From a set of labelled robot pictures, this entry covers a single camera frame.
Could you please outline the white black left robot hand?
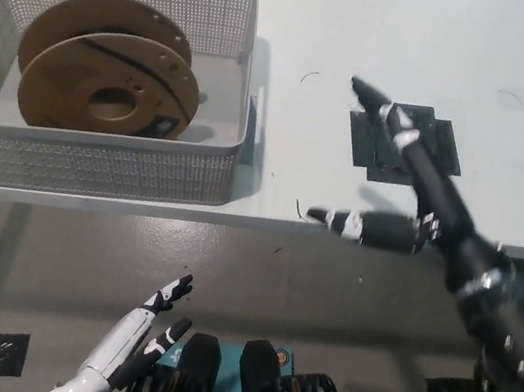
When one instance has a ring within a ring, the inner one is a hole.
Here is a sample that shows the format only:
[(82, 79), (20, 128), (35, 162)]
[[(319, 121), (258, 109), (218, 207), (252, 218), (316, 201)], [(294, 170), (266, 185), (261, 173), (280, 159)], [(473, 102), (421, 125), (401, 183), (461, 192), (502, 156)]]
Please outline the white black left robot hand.
[(94, 375), (110, 388), (116, 388), (115, 371), (126, 363), (142, 343), (155, 318), (192, 291), (192, 275), (175, 279), (160, 288), (144, 303), (132, 309), (108, 331), (87, 356), (78, 372)]

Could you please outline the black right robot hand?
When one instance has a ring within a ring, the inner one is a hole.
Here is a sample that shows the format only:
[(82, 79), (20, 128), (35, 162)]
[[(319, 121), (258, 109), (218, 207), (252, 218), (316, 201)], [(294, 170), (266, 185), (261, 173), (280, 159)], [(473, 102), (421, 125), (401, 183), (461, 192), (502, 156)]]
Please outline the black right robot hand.
[(426, 146), (419, 126), (372, 84), (356, 76), (351, 84), (369, 123), (386, 135), (410, 174), (416, 215), (313, 206), (306, 216), (359, 246), (416, 254), (432, 243), (445, 263), (445, 286), (460, 303), (492, 306), (508, 301), (516, 279), (510, 258), (476, 231), (459, 191)]

